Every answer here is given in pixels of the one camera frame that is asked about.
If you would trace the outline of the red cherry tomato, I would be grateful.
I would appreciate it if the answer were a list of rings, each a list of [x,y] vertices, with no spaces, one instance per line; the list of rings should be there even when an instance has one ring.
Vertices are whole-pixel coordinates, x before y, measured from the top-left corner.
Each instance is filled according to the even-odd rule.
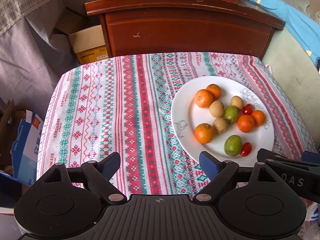
[[[242,108],[243,115],[251,115],[253,111],[254,111],[253,105],[250,103],[248,103]]]
[[[242,146],[240,155],[241,155],[242,157],[246,157],[246,156],[248,156],[248,155],[251,153],[251,151],[252,151],[252,145],[251,145],[251,143],[246,142],[246,143],[244,143],[243,146]]]

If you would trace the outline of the blue white carton box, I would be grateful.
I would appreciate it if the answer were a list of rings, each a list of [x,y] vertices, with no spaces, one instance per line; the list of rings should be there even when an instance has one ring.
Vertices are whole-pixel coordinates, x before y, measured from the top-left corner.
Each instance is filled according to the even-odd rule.
[[[1,119],[1,175],[28,186],[35,183],[42,128],[36,113],[7,108]]]

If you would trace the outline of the orange mandarin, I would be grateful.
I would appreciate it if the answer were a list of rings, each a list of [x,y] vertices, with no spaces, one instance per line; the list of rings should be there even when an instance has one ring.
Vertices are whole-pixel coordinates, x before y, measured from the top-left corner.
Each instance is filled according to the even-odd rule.
[[[221,88],[216,84],[210,84],[206,87],[206,90],[212,93],[213,98],[218,100],[222,94]]]
[[[195,104],[200,108],[209,107],[214,101],[213,95],[206,89],[198,90],[194,96]]]
[[[255,121],[250,115],[241,115],[237,121],[238,129],[244,133],[249,133],[255,128]]]
[[[251,114],[256,126],[262,126],[265,123],[266,116],[261,110],[254,110]]]
[[[208,123],[199,124],[194,129],[194,137],[201,144],[210,143],[215,137],[215,129]]]

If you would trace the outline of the white round plate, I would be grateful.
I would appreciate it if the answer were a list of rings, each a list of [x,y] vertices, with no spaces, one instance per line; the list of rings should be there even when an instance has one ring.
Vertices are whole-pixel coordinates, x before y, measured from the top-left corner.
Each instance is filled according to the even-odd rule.
[[[265,123],[249,133],[244,133],[236,124],[231,124],[225,133],[216,134],[212,142],[204,145],[199,143],[194,137],[194,129],[202,123],[213,124],[215,118],[207,108],[200,108],[194,103],[194,96],[198,90],[205,89],[210,84],[221,88],[220,101],[225,107],[229,106],[233,96],[239,96],[245,104],[250,103],[254,109],[264,112]],[[257,162],[257,153],[261,148],[272,150],[274,146],[272,118],[264,103],[248,87],[225,77],[197,77],[184,84],[172,101],[171,122],[178,142],[195,161],[199,161],[202,151],[207,151],[219,161],[232,160],[242,167],[252,167]],[[242,142],[251,143],[252,151],[248,156],[231,157],[225,153],[224,144],[231,135],[238,135]]]

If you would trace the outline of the grey checked curtain cloth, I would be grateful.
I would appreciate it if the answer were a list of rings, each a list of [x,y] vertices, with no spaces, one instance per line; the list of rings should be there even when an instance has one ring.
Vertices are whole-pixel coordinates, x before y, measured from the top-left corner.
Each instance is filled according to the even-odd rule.
[[[1,0],[1,98],[44,118],[54,89],[78,65],[55,26],[62,0]]]

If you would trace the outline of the brown kiwi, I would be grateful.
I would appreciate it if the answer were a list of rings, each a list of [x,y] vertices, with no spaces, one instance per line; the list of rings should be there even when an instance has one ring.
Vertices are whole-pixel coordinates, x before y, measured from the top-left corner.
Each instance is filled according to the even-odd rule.
[[[224,115],[224,105],[221,101],[216,100],[209,106],[210,114],[215,118],[220,118]]]
[[[244,102],[239,96],[233,96],[231,98],[230,105],[236,107],[237,110],[241,111],[244,106]]]
[[[228,121],[224,118],[216,118],[213,122],[213,126],[218,134],[225,133],[225,131],[228,129],[228,125]]]

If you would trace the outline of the blue cartoon blanket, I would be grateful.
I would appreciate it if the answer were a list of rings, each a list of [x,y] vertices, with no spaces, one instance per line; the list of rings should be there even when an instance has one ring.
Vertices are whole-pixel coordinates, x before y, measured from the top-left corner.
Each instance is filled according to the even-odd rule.
[[[297,40],[319,70],[320,26],[314,20],[281,0],[249,0],[285,22],[286,29]]]

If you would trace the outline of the pale green bed sheet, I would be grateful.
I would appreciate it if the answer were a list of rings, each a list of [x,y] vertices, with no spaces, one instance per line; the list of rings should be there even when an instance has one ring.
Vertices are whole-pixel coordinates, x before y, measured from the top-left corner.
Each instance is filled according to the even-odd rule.
[[[319,73],[290,32],[275,30],[262,59],[319,147]]]

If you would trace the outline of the open cardboard box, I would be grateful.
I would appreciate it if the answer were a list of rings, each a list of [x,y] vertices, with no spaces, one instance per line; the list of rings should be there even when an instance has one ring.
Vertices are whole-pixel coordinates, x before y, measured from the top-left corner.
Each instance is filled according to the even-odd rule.
[[[101,25],[93,25],[88,19],[65,10],[56,29],[68,36],[80,64],[108,59]]]

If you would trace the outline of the green fruit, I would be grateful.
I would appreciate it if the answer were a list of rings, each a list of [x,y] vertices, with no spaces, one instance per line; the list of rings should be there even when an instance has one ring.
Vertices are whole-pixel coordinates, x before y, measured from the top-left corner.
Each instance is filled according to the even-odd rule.
[[[224,119],[226,119],[230,124],[237,122],[238,120],[238,109],[235,106],[228,106],[224,112]]]
[[[235,157],[240,154],[242,149],[242,139],[239,135],[231,135],[224,144],[224,151],[227,155]]]

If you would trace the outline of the dark wooden cabinet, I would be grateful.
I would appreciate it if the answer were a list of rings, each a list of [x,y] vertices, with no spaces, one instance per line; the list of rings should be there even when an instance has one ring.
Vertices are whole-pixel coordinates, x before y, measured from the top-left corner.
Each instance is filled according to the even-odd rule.
[[[217,52],[262,58],[284,21],[249,0],[90,0],[110,57]]]

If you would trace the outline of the orange mandarin top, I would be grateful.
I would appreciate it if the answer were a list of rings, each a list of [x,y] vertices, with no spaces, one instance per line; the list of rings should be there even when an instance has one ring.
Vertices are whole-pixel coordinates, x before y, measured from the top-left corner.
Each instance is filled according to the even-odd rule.
[[[210,84],[206,87],[206,90],[212,93],[213,98],[218,100],[222,94],[221,88],[216,84]]]

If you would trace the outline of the patterned striped tablecloth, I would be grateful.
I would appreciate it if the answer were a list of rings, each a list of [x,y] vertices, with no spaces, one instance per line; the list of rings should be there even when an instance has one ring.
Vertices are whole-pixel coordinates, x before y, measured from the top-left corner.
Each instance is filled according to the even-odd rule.
[[[112,152],[121,166],[112,184],[122,193],[194,195],[209,183],[182,149],[171,122],[176,92],[199,76],[244,86],[249,102],[263,102],[274,127],[274,151],[298,159],[315,143],[297,110],[256,57],[223,53],[163,53],[114,57],[63,74],[42,130],[37,175],[53,164],[79,167]]]

